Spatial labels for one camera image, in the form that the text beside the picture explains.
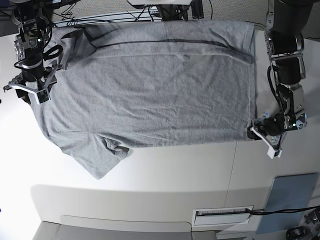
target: t-shirt sleeve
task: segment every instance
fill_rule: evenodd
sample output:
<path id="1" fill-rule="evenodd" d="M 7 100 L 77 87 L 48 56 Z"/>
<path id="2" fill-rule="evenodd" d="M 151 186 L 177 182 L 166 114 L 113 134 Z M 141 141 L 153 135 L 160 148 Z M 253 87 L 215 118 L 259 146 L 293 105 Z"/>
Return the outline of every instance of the t-shirt sleeve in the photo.
<path id="1" fill-rule="evenodd" d="M 83 131 L 59 131 L 49 138 L 96 179 L 106 175 L 127 156 L 129 150 L 118 146 L 117 141 Z"/>

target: white vent grille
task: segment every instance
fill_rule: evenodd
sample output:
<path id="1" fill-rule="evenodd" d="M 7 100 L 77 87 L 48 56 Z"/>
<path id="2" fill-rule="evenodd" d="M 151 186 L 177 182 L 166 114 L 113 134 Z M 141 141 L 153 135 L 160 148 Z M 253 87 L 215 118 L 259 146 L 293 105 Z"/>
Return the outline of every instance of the white vent grille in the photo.
<path id="1" fill-rule="evenodd" d="M 213 227 L 236 224 L 247 224 L 250 214 L 246 209 L 253 206 L 195 209 L 193 210 L 192 227 Z"/>

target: gray floor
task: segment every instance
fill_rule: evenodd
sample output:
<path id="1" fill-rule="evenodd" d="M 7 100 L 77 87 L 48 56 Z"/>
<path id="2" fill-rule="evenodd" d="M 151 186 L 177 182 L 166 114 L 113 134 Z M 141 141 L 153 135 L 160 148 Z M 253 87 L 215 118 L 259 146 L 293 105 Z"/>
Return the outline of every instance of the gray floor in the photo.
<path id="1" fill-rule="evenodd" d="M 211 0 L 213 6 L 212 19 L 250 21 L 265 24 L 268 0 Z M 205 19 L 210 19 L 209 0 L 202 0 Z M 61 13 L 66 7 L 58 9 Z M 135 10 L 126 0 L 81 0 L 73 8 L 75 18 L 105 13 L 116 13 Z M 320 37 L 320 2 L 314 4 L 307 26 L 303 31 L 305 38 Z"/>

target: gray t-shirt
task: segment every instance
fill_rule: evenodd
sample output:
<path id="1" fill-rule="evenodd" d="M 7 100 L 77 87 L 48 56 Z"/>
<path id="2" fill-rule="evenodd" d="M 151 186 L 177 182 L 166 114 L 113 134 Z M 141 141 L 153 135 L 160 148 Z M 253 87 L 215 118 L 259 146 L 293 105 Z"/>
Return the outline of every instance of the gray t-shirt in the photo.
<path id="1" fill-rule="evenodd" d="M 32 110 L 43 134 L 99 179 L 125 147 L 246 141 L 255 117 L 254 25 L 168 21 L 60 28 L 64 69 Z"/>

